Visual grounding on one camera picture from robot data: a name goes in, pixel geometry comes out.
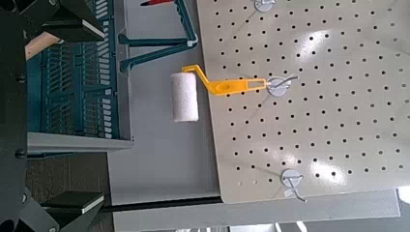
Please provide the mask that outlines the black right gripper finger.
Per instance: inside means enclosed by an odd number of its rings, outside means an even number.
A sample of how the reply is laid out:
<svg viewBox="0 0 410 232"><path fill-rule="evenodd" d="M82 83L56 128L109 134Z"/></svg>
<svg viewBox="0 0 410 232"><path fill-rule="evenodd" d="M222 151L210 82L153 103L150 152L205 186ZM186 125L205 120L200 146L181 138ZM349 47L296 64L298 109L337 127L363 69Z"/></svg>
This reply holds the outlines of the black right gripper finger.
<svg viewBox="0 0 410 232"><path fill-rule="evenodd" d="M41 206L60 225L58 232L88 232L103 203L102 192L65 191Z"/></svg>
<svg viewBox="0 0 410 232"><path fill-rule="evenodd" d="M33 34L46 32L69 43L104 39L101 24L84 0L22 0L22 22Z"/></svg>

